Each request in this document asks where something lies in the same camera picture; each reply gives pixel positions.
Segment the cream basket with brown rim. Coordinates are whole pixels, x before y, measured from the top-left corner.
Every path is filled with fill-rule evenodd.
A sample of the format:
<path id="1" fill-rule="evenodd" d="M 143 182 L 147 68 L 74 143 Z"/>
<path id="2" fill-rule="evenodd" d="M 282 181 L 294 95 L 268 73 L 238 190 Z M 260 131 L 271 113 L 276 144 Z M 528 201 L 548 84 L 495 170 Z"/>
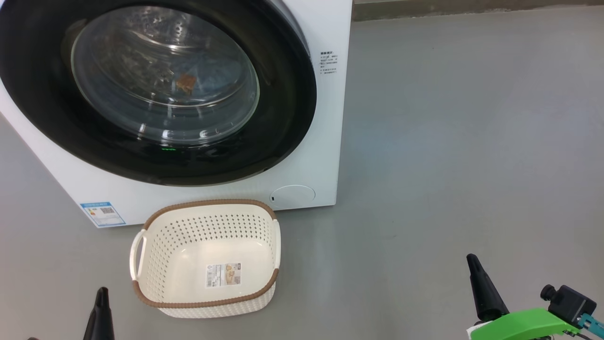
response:
<path id="1" fill-rule="evenodd" d="M 248 199 L 181 203 L 155 212 L 135 236 L 129 271 L 144 304 L 174 318 L 224 318 L 265 308 L 276 290 L 281 230 Z M 205 287 L 205 267 L 241 263 L 241 284 Z"/>

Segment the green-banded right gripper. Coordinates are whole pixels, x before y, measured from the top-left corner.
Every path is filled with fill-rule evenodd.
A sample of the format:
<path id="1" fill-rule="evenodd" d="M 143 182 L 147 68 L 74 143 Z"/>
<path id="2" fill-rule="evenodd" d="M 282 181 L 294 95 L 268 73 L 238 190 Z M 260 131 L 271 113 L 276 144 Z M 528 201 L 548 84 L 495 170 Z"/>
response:
<path id="1" fill-rule="evenodd" d="M 500 293 L 475 254 L 466 256 L 477 318 L 467 329 L 469 340 L 535 340 L 557 334 L 580 334 L 580 329 L 544 308 L 509 314 Z"/>

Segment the round white filter cover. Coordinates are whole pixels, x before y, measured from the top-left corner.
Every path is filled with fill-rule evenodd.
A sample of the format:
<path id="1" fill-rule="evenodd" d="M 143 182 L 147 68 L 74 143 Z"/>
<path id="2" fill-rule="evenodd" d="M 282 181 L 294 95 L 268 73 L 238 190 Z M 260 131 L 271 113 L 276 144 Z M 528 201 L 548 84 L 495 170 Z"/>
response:
<path id="1" fill-rule="evenodd" d="M 315 191 L 304 185 L 288 185 L 274 190 L 269 196 L 272 206 L 279 209 L 299 209 L 310 206 Z"/>

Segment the white front-load washing machine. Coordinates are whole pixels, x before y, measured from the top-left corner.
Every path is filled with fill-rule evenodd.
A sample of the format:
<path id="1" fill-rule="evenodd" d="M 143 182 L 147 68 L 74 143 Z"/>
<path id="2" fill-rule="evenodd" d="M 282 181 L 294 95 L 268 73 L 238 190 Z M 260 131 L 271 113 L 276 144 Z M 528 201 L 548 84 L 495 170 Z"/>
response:
<path id="1" fill-rule="evenodd" d="M 80 210 L 81 203 L 110 202 L 126 225 L 142 224 L 154 211 L 165 206 L 198 200 L 253 199 L 274 210 L 283 210 L 272 206 L 269 196 L 274 190 L 288 185 L 304 185 L 315 191 L 315 199 L 308 207 L 332 206 L 338 189 L 353 0 L 280 1 L 294 17 L 309 48 L 317 101 L 309 130 L 300 144 L 280 163 L 264 172 L 201 187 L 172 187 L 130 180 L 93 167 L 60 149 L 9 103 L 1 81 L 0 114 Z M 338 54 L 335 74 L 319 74 L 319 56 L 323 51 Z"/>

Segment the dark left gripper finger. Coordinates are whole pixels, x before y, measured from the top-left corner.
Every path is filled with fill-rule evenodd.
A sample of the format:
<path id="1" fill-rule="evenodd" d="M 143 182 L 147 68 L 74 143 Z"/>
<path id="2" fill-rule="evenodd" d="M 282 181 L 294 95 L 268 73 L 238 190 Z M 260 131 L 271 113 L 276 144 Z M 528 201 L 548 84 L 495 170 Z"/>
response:
<path id="1" fill-rule="evenodd" d="M 97 290 L 83 340 L 115 340 L 109 292 L 105 287 Z"/>

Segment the paper label inside basket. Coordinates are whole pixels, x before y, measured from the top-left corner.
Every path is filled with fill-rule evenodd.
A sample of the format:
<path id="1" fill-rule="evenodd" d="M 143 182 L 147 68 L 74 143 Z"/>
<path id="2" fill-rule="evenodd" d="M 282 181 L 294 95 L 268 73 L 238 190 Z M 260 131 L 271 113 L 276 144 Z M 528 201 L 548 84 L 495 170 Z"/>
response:
<path id="1" fill-rule="evenodd" d="M 222 288 L 241 284 L 241 263 L 210 264 L 205 267 L 205 287 Z"/>

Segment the black round glass washer door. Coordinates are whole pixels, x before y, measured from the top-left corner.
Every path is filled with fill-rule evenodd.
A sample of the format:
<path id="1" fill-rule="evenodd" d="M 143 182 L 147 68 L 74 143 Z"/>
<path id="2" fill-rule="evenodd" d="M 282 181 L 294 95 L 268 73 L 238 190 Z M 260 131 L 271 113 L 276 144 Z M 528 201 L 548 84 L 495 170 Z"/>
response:
<path id="1" fill-rule="evenodd" d="M 254 76 L 212 105 L 161 106 L 118 94 L 91 57 L 85 26 L 123 7 L 158 6 L 228 34 Z M 309 130 L 317 101 L 309 48 L 280 0 L 4 0 L 0 81 L 9 103 L 76 159 L 130 180 L 201 187 L 280 163 Z"/>

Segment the blue energy label sticker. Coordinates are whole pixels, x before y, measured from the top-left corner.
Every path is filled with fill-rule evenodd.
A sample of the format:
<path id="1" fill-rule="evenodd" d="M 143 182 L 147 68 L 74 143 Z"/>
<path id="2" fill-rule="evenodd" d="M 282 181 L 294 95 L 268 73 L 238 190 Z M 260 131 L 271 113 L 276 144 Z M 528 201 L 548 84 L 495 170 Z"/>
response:
<path id="1" fill-rule="evenodd" d="M 81 203 L 82 210 L 98 228 L 125 226 L 125 220 L 110 202 Z"/>

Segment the blue garment with orange patches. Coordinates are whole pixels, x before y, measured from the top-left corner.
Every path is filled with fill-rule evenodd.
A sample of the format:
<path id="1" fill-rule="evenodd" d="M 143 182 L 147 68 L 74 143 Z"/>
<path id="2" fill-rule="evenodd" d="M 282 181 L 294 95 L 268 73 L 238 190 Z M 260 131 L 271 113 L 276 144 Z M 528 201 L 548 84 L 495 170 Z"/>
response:
<path id="1" fill-rule="evenodd" d="M 195 51 L 177 65 L 177 88 L 197 101 L 232 95 L 244 83 L 250 60 L 241 51 Z"/>

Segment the stainless steel washer drum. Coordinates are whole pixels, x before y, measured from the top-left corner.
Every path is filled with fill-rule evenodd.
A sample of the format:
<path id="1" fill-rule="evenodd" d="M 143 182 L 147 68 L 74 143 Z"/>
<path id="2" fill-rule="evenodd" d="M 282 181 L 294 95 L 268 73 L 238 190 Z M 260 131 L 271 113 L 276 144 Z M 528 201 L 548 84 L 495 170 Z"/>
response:
<path id="1" fill-rule="evenodd" d="M 74 58 L 91 57 L 118 94 L 161 106 L 189 108 L 218 103 L 232 95 L 197 101 L 177 88 L 175 71 L 188 55 L 205 50 L 242 48 L 209 21 L 177 9 L 158 6 L 123 7 L 89 22 L 74 44 Z"/>

